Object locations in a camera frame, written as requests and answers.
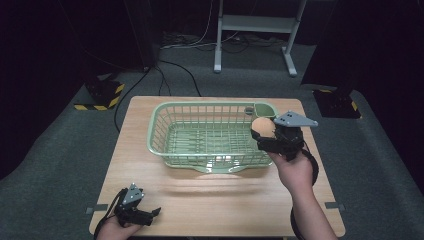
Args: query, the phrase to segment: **wire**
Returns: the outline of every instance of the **wire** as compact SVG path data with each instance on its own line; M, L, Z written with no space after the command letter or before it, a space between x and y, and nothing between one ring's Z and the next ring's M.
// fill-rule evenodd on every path
M179 46L179 47L172 47L172 48L197 48L202 46L209 46L209 45L216 45L216 43L204 43L199 45L186 45L186 46Z
M202 94L200 94L199 87L197 86L196 79L194 78L193 74L189 70L187 70L185 67L183 67L183 66L181 66L179 64L173 63L173 62L168 62L168 61L164 61L164 60L159 60L159 61L160 62L163 62L163 63L167 63L167 64L171 64L171 65L175 65L177 67L180 67L184 71L186 71L188 74L190 74L191 79L193 79L194 87L196 88L197 94L199 95L199 97L202 96Z
M89 52L87 49L85 49L85 48L84 48L84 46L83 46L83 44L81 43L81 40L80 40L80 39L79 39L79 37L78 37L78 33L77 33L77 31L75 30L74 25L72 25L71 19L69 18L68 14L66 14L66 10L65 10L65 7L63 7L62 1L61 1L61 0L57 0L57 2L59 3L60 8L62 9L63 15L65 16L65 18L66 18L66 20L67 20L67 22L68 22L68 24L69 24L69 27L71 28L72 33L75 35L76 41L78 42L78 45L79 45L79 47L82 49L82 51L84 51L84 52L85 52L87 55L89 55L90 57L92 57L92 58L94 58L94 59L96 59L96 60L98 60L98 61L101 61L101 62L103 62L103 63L106 63L106 64L108 64L108 65L110 65L110 66L113 66L113 67L116 67L116 68L119 68L119 69L122 69L122 70L126 70L126 71L135 71L135 72L140 72L140 70L139 70L139 69L126 68L126 67L122 67L122 66L119 66L119 65L117 65L117 64L111 63L111 62L109 62L109 61L106 61L106 60L104 60L104 59L102 59L102 58L100 58L100 57L98 57L98 56L96 56L96 55L92 54L92 53L91 53L91 52Z
M115 123L115 128L116 128L116 130L118 131L118 133L120 133L121 132L121 130L119 129L119 127L118 127L118 124L117 124L117 122L116 122L116 115L117 115L117 113L118 113L118 109L119 109L119 106L121 105L121 103L122 103L122 101L124 100L124 98L128 95L128 93L130 93L134 88L135 88L135 86L137 86L146 76L147 76L147 74L150 72L150 68L149 69L147 69L147 71L144 73L144 75L140 78L140 80L138 80L129 90L128 90L128 92L126 92L125 93L125 95L121 98L121 101L119 101L118 102L118 104L116 105L116 109L115 109L115 114L114 114L114 116L113 116L113 122Z
M166 84L166 86L168 88L168 94L169 94L169 96L172 96L172 94L171 94L171 88L169 87L168 82L166 81L165 74L163 74L162 69L160 69L159 66L156 66L155 69L158 70L160 72L160 74L162 75L162 81L160 83L158 96L160 96L160 92L162 90L163 82L165 82L165 84Z
M112 204L109 206L109 209L107 210L107 212L106 212L106 214L105 214L105 216L99 221L99 223L97 224L97 226L96 226L96 230L94 231L94 234L93 234L93 239L94 240L96 240L97 239L97 236L99 235L99 232L100 232L100 229L103 227L103 224L105 223L105 221L107 220L107 219L109 219L109 218L111 218L111 217L113 217L113 216L115 216L115 215L113 215L113 216L109 216L108 217L108 215L110 214L110 212L112 211L112 208L113 208L113 206L115 206L115 202L116 202L116 200L118 200L118 198L119 197L121 197L122 196L122 194L124 194L125 192L124 192L124 189L122 189L121 191L119 191L119 193L115 196L115 198L113 199L113 201L112 201Z
M253 4L252 10L250 10L249 16L252 16L252 15L253 15L253 12L256 10L256 5L257 5L257 4L258 4L258 0L255 0L255 3ZM228 40L232 39L232 38L233 38L233 37L235 37L238 33L239 33L239 31L235 32L232 36L228 37L227 39L225 39L225 40L224 40L224 41L222 41L221 43L226 42L226 41L228 41Z
M227 52L227 53L241 53L241 52L243 52L243 51L245 51L249 46L250 46L250 43L249 43L249 41L246 39L246 37L244 37L244 35L241 35L241 36L243 36L243 38L244 38L244 42L246 43L246 45L244 46L244 48L242 48L241 50L238 50L238 51L235 51L235 52L232 52L232 51L228 51L228 50L226 50L226 49L224 49L224 48L222 48L222 50L223 51L225 51L225 52Z
M203 36L199 40L197 40L196 42L193 42L193 43L189 43L187 45L181 45L181 44L168 45L168 46L164 46L160 49L187 47L187 46L193 46L193 45L196 45L196 44L202 42L203 39L205 38L206 34L208 33L208 30L209 30L209 24L211 22L211 16L212 16L212 6L213 6L213 0L211 0L211 4L210 4L210 7L209 7L209 17L208 17L208 23L206 25L206 30L203 33Z
M202 49L202 48L200 48L200 47L196 47L196 49L197 49L197 50L199 50L199 51L203 51L203 52L210 52L210 51L215 50L215 48L216 48L216 47L212 47L212 48L210 48L210 49Z
M254 47L271 47L273 45L278 45L278 44L285 44L286 41L283 40L277 40L277 38L274 38L274 40L272 41L267 41L265 39L262 39L260 37L255 36L256 38L251 38L249 39L248 37L245 37L247 41L249 41L251 46Z

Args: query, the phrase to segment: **table top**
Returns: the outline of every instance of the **table top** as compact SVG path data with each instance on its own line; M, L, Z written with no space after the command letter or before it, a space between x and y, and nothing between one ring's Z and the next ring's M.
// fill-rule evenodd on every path
M214 97L134 97L113 153L97 204L112 203L116 194L135 183L145 197L142 211L162 210L151 226L139 236L294 236L290 225L292 200L281 184L277 168L245 169L231 174L206 174L192 169L175 169L147 148L147 132L154 109L175 101L248 101L272 104L280 114L292 110L305 115L297 99L214 98ZM316 158L320 172L314 192L337 236L345 228L337 208L312 132L302 127L304 139ZM94 233L106 211L95 211L90 224Z

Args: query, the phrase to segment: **metal shelf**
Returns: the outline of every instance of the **metal shelf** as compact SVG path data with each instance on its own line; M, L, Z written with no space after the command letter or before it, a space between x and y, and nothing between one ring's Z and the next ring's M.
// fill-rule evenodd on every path
M222 16L222 30L291 33L294 23L294 18Z
M281 48L284 60L290 76L297 76L296 68L294 67L290 51L296 37L297 29L299 28L303 10L305 9L307 0L299 0L300 5L295 18L280 18L280 17L262 17L262 16L241 16L223 14L224 0L220 0L219 16L218 16L218 33L215 47L215 63L214 72L221 72L221 38L222 31L247 31L247 32L274 32L274 33L289 33L289 40L286 46Z

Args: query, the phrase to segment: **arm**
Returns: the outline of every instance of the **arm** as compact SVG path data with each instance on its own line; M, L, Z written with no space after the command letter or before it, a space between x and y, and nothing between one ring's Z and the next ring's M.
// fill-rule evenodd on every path
M312 189L312 165L298 153L288 162L285 156L268 153L278 169L283 185L293 200L293 211L300 232L306 239L337 239Z

